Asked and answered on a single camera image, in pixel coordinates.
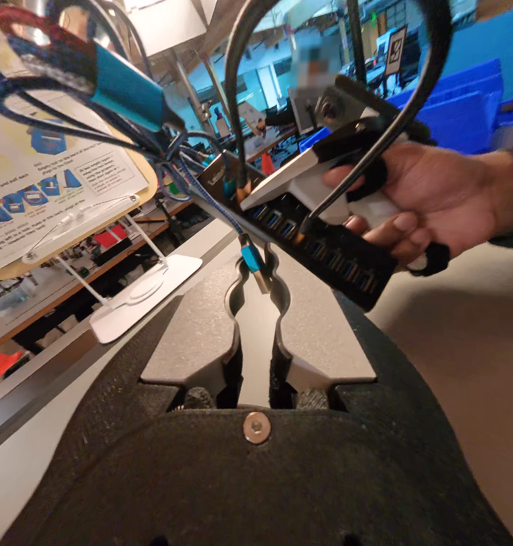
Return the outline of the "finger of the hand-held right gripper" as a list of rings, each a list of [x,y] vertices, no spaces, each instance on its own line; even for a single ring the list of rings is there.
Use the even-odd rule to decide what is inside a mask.
[[[292,194],[313,210],[326,197],[326,186],[322,181],[325,172],[326,162],[320,162],[314,151],[308,149],[254,188],[241,202],[241,210],[247,211],[285,193]]]

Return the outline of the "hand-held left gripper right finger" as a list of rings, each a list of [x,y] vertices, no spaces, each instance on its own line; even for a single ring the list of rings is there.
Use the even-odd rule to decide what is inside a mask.
[[[334,291],[281,250],[266,244],[274,329],[270,402],[295,402],[310,389],[372,383],[376,373]]]

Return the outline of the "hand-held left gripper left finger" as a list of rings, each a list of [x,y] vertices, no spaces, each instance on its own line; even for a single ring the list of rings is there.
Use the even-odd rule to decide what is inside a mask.
[[[186,391],[204,388],[216,406],[236,406],[243,382],[236,314],[245,303],[245,266],[233,257],[188,290],[141,380]]]

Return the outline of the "black usb hub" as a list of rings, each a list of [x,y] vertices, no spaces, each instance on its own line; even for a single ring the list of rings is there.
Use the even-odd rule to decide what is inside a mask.
[[[315,220],[301,241],[299,228],[309,208],[288,189],[242,210],[236,198],[239,160],[226,152],[198,175],[206,191],[244,231],[275,244],[304,268],[344,294],[362,310],[372,310],[397,267],[397,260],[340,224]]]

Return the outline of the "person's right hand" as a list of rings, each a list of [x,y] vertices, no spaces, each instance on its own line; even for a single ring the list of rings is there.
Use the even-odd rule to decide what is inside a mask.
[[[448,246],[455,258],[513,229],[513,156],[507,151],[463,156],[407,142],[382,158],[388,172],[384,195],[401,212],[374,229],[358,215],[343,225],[386,249],[399,268],[431,242]]]

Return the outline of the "blue plastic storage bin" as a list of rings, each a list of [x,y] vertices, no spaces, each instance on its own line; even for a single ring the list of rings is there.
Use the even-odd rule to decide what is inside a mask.
[[[313,132],[310,136],[307,136],[299,141],[299,151],[304,153],[306,150],[312,148],[314,144],[328,137],[332,131],[328,127],[322,127],[317,131]]]
[[[442,77],[417,120],[439,147],[487,153],[497,127],[504,83],[499,58]]]

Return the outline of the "white document stand wooden board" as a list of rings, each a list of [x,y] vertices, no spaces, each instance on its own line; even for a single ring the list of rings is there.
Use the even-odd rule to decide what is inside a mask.
[[[97,335],[100,342],[110,342],[119,338],[127,330],[136,324],[136,322],[151,311],[151,309],[171,295],[178,287],[181,286],[187,279],[196,273],[202,266],[202,260],[199,258],[191,258],[188,256],[178,256],[167,258],[157,248],[153,240],[136,224],[134,219],[129,215],[131,210],[138,208],[142,204],[139,195],[128,195],[111,202],[106,202],[108,207],[89,218],[87,213],[84,215],[67,215],[67,221],[60,223],[62,229],[70,228],[70,231],[63,232],[60,236],[52,241],[48,241],[48,236],[45,237],[43,243],[39,243],[35,249],[30,249],[28,255],[23,256],[28,263],[22,262],[19,265],[26,266],[29,273],[34,273],[38,266],[49,260],[56,260],[57,266],[61,265],[72,276],[77,278],[81,283],[101,304],[103,309],[98,311],[97,318],[90,320],[90,325]],[[98,227],[90,227],[89,222],[92,219],[100,219],[105,214],[110,214],[111,217],[103,218],[103,222]],[[119,295],[108,299],[102,297],[96,292],[90,284],[86,282],[86,277],[82,277],[73,265],[62,258],[64,249],[55,249],[50,256],[42,256],[42,260],[35,261],[32,255],[40,256],[40,251],[43,249],[51,249],[52,243],[61,242],[67,235],[76,235],[78,226],[75,222],[79,222],[80,228],[88,227],[88,234],[80,234],[80,239],[87,238],[90,234],[107,227],[110,223],[116,220],[124,220],[128,222],[134,230],[136,230],[150,248],[158,255],[157,264],[152,267],[149,272],[136,280],[132,285],[125,288]]]

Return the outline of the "black white marker sign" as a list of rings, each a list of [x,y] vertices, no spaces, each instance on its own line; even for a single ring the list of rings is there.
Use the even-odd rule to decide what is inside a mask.
[[[390,34],[388,52],[385,59],[384,77],[397,74],[401,69],[402,55],[408,26],[404,25]]]

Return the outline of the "red box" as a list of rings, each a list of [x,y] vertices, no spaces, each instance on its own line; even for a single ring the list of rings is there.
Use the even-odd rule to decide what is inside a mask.
[[[112,227],[106,227],[104,231],[93,236],[94,242],[103,249],[109,249],[127,238],[128,233],[121,223],[116,223]]]

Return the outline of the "wooden edged work table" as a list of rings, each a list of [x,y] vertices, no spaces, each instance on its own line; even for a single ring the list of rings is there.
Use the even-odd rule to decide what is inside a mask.
[[[183,214],[189,208],[194,212],[192,202],[177,203],[171,211],[164,212],[162,206],[155,206],[148,214],[134,216],[133,219],[147,236],[157,244],[162,241],[165,247],[159,247],[164,255],[185,242],[186,232],[182,223],[177,220],[178,214]],[[129,230],[134,237],[131,245],[118,242],[105,251],[110,260],[96,266],[88,256],[78,260],[73,268],[86,266],[89,276],[86,282],[102,297],[112,297],[119,293],[135,278],[131,272],[143,273],[157,263],[157,255],[143,237],[134,229]],[[76,314],[78,309],[87,308],[97,299],[61,265],[55,268],[41,269],[37,273],[51,272],[53,276],[37,286],[41,291],[35,297],[26,301],[18,309],[14,309],[14,317],[0,317],[0,347],[9,340],[25,340],[28,350],[38,346],[41,340],[52,329],[58,329],[67,318]]]

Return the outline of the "white softbox light on stand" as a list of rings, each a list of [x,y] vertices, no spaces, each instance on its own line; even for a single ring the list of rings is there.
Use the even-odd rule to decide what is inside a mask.
[[[201,52],[217,1],[126,1],[128,18],[148,56],[159,86],[180,85],[177,93],[191,106],[200,127],[213,133],[208,106],[203,106],[189,73],[208,55]]]

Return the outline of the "laminated instruction sheet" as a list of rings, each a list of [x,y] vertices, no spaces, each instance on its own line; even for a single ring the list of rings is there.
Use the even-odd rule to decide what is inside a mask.
[[[88,211],[92,227],[147,201],[157,178],[144,158],[103,142],[40,129],[0,115],[0,269],[21,259],[69,214]]]

